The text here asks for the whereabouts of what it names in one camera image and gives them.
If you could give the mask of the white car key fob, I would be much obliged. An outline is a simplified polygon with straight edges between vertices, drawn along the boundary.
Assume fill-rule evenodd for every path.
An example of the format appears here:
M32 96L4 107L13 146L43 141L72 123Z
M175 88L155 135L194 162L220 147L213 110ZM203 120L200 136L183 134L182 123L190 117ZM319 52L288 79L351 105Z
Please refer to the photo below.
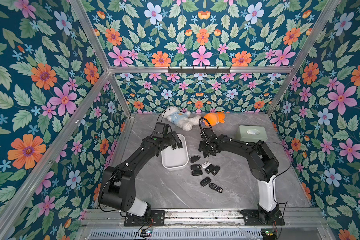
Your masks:
M203 169L206 169L210 164L211 164L210 162L204 162L204 163L202 164L202 168L203 168Z

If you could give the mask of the black shield-shaped car key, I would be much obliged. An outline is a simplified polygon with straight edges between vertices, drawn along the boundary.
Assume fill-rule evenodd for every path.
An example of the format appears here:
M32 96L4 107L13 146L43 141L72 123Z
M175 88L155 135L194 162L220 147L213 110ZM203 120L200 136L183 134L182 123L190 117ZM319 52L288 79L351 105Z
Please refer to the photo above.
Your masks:
M195 155L195 156L191 156L190 157L190 162L192 163L192 164L194 164L194 163L196 163L198 160L200 160L201 159L201 157L200 156L198 156L198 155Z

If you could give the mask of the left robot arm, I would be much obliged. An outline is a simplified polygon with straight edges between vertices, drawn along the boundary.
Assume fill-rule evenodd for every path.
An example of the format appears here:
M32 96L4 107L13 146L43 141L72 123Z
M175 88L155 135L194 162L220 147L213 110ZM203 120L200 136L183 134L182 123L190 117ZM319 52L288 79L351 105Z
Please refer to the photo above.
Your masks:
M145 164L168 147L180 143L171 125L156 122L153 132L143 138L137 150L116 167L108 167L98 195L103 205L138 217L149 216L150 204L136 197L135 179Z

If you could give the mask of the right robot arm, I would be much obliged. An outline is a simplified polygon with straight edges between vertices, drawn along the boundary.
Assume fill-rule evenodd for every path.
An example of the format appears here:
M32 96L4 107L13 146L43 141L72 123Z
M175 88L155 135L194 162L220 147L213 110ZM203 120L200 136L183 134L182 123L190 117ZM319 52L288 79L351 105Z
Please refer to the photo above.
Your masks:
M278 173L279 161L263 141L248 143L230 138L227 135L217 136L211 128L201 128L199 152L205 158L216 156L221 152L229 152L245 158L252 175L257 179L259 187L259 209L266 213L277 207L274 200L274 179Z

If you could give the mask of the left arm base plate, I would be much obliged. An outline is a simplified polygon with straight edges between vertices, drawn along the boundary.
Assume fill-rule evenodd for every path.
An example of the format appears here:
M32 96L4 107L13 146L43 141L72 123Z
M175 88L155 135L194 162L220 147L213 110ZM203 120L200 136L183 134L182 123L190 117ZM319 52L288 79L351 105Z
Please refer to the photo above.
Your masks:
M166 212L164 210L151 210L148 216L139 217L127 213L124 221L124 227L161 227L164 225Z

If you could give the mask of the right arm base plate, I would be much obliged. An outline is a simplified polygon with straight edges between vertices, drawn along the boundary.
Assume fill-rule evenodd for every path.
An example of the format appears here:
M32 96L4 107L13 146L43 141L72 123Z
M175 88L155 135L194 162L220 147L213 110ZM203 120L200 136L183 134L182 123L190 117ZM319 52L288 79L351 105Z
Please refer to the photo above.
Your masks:
M264 210L241 210L240 214L246 226L284 226L285 221L282 212L275 208L270 212Z

